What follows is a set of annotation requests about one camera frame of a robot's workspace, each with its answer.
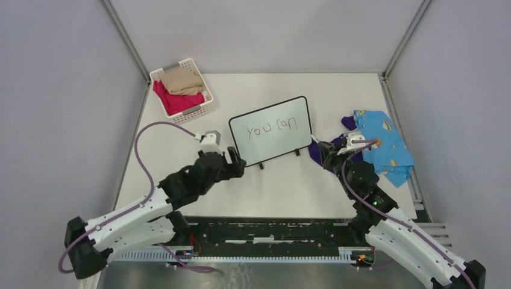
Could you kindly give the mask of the black framed whiteboard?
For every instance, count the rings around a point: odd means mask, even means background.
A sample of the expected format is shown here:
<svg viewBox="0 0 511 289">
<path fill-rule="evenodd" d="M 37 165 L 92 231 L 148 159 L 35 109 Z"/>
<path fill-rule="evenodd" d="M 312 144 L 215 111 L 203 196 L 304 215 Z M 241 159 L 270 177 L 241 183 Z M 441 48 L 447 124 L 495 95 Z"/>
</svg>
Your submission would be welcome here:
<svg viewBox="0 0 511 289">
<path fill-rule="evenodd" d="M 235 148 L 249 166 L 299 150 L 312 142 L 312 124 L 305 96 L 259 108 L 228 121 Z"/>
</svg>

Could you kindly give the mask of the white whiteboard marker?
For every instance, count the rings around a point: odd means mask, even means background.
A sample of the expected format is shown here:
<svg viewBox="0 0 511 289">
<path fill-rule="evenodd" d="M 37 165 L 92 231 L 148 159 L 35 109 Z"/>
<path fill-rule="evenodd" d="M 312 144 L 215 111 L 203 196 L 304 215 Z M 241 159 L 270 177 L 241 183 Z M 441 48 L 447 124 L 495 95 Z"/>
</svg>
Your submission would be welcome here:
<svg viewBox="0 0 511 289">
<path fill-rule="evenodd" d="M 319 142 L 320 142 L 320 140 L 319 140 L 317 137 L 315 137 L 314 135 L 312 135 L 312 134 L 311 134 L 310 136 L 311 136 L 311 138 L 312 138 L 312 140 L 313 140 L 314 142 L 316 142 L 316 143 L 319 143 Z"/>
</svg>

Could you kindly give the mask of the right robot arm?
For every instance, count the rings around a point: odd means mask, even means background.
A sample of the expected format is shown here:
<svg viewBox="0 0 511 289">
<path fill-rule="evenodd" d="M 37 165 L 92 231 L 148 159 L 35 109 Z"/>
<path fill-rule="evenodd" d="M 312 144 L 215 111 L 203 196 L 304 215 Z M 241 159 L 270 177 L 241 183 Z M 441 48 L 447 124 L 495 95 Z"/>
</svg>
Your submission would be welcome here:
<svg viewBox="0 0 511 289">
<path fill-rule="evenodd" d="M 484 288 L 486 268 L 477 260 L 466 261 L 428 235 L 383 189 L 374 165 L 353 162 L 359 153 L 347 146 L 318 141 L 322 166 L 337 176 L 355 218 L 348 238 L 352 244 L 380 249 L 413 274 L 425 288 Z"/>
</svg>

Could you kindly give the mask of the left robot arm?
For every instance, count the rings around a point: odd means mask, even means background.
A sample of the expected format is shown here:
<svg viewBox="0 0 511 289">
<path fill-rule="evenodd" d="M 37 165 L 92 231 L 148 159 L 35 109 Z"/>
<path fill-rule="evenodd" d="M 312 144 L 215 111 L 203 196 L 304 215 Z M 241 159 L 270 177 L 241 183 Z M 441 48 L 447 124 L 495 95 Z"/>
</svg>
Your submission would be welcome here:
<svg viewBox="0 0 511 289">
<path fill-rule="evenodd" d="M 223 152 L 200 151 L 196 161 L 171 173 L 159 183 L 150 182 L 150 191 L 138 200 L 90 220 L 75 217 L 68 221 L 63 260 L 58 269 L 74 274 L 77 280 L 89 278 L 119 256 L 152 244 L 182 245 L 189 239 L 186 220 L 180 208 L 196 202 L 217 183 L 240 178 L 246 161 L 232 146 L 230 160 Z"/>
</svg>

